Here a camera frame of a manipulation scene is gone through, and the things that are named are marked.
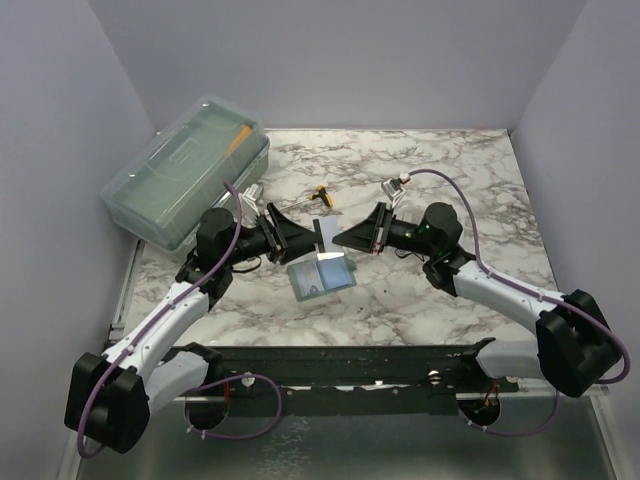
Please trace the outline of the green card holder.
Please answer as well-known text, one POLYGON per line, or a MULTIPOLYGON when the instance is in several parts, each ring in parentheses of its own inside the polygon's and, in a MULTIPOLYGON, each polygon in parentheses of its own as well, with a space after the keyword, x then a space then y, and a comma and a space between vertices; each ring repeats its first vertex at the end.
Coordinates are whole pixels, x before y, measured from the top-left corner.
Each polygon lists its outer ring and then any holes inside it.
POLYGON ((320 296, 328 295, 339 290, 343 290, 346 288, 351 288, 357 285, 355 270, 355 263, 348 259, 346 256, 319 261, 317 258, 305 260, 296 264, 289 265, 287 268, 287 274, 296 297, 296 300, 299 302, 311 300, 318 298, 320 296), (315 262, 318 270, 320 272, 320 276, 322 278, 322 282, 325 288, 325 291, 319 295, 303 299, 301 297, 299 291, 299 285, 295 277, 295 273, 293 271, 293 266, 296 264, 300 264, 303 262, 315 262))

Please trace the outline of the white plastic card tray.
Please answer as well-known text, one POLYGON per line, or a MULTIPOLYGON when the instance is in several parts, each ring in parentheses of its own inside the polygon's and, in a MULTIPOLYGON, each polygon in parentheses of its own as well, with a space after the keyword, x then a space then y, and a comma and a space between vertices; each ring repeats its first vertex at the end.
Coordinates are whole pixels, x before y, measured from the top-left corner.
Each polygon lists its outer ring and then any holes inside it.
POLYGON ((464 232, 457 212, 450 204, 436 202, 428 205, 424 210, 409 207, 399 214, 399 218, 415 224, 420 234, 429 233, 440 241, 458 242, 464 232))

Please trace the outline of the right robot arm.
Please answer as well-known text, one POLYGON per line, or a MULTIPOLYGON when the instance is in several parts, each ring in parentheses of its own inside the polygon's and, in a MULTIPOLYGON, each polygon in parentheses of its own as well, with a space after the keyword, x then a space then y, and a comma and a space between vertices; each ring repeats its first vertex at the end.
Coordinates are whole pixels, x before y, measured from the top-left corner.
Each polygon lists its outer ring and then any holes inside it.
POLYGON ((480 392, 496 378, 543 380, 562 394, 577 398, 622 358, 609 326, 589 294, 570 295, 536 289, 509 276, 482 269, 459 239, 463 227, 454 208, 429 205, 419 223, 400 220, 384 203, 362 222, 339 233, 334 243, 377 254, 387 247, 425 257, 429 283, 454 297, 479 303, 516 322, 534 336, 531 341, 491 340, 460 367, 460 379, 480 392))

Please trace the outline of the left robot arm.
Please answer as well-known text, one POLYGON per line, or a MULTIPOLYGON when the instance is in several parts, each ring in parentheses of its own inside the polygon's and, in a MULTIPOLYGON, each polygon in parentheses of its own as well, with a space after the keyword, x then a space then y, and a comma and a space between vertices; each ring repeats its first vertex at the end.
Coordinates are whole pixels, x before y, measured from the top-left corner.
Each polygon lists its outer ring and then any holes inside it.
POLYGON ((210 354, 187 350, 167 360, 179 337, 226 293, 236 264, 265 256, 284 265, 314 251, 318 232, 287 218, 273 204, 253 227, 240 212, 205 211, 196 246, 163 301, 134 330, 101 354, 84 353, 74 364, 64 416, 76 432, 80 456, 109 448, 128 452, 141 438, 152 409, 194 389, 214 393, 222 380, 210 354))

